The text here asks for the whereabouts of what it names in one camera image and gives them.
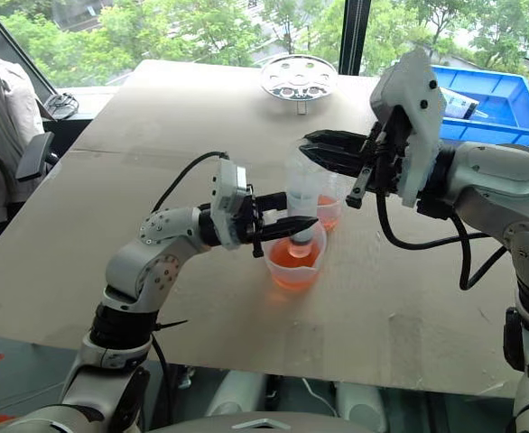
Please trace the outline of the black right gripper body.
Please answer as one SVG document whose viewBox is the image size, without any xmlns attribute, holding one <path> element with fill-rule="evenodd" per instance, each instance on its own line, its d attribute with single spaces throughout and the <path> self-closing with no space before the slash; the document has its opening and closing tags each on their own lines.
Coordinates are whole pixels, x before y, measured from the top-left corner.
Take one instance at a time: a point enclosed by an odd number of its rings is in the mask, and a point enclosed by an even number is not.
<svg viewBox="0 0 529 433">
<path fill-rule="evenodd" d="M 383 124 L 374 124 L 353 171 L 355 183 L 346 196 L 349 207 L 361 208 L 367 192 L 386 197 L 395 191 L 395 160 L 404 152 L 411 131 L 411 123 L 401 106 L 395 106 Z"/>
</svg>

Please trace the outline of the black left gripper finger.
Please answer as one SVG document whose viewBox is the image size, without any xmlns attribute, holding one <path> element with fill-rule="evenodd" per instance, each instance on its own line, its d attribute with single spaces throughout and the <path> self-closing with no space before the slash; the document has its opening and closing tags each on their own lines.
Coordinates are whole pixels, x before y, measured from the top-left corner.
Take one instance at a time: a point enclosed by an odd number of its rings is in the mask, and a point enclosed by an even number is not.
<svg viewBox="0 0 529 433">
<path fill-rule="evenodd" d="M 311 228 L 318 221 L 313 216 L 288 216 L 262 227 L 260 239 L 264 242 L 297 235 Z"/>
<path fill-rule="evenodd" d="M 287 197 L 284 191 L 271 193 L 255 198 L 257 209 L 264 213 L 266 211 L 275 210 L 283 211 L 287 209 Z"/>
</svg>

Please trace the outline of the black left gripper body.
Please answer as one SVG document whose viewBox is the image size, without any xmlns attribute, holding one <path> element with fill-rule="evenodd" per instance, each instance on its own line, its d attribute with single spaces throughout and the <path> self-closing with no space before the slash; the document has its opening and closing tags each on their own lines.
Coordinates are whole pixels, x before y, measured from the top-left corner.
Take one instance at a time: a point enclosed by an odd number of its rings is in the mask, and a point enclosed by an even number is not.
<svg viewBox="0 0 529 433">
<path fill-rule="evenodd" d="M 246 187 L 246 195 L 243 198 L 240 209 L 233 218 L 233 223 L 238 242 L 240 244 L 251 244 L 254 258 L 263 257 L 262 236 L 264 220 L 252 184 L 248 184 Z"/>
</svg>

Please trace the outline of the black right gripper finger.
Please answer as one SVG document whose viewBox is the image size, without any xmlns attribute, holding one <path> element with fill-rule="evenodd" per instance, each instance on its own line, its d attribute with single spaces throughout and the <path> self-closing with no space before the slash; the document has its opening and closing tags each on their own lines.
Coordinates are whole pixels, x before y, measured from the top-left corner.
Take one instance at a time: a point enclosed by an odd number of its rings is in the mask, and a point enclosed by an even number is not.
<svg viewBox="0 0 529 433">
<path fill-rule="evenodd" d="M 358 153 L 331 145 L 300 145 L 300 152 L 323 169 L 356 178 L 364 167 Z"/>
<path fill-rule="evenodd" d="M 345 152 L 359 152 L 368 136 L 340 130 L 317 130 L 304 135 L 311 143 L 321 143 Z"/>
</svg>

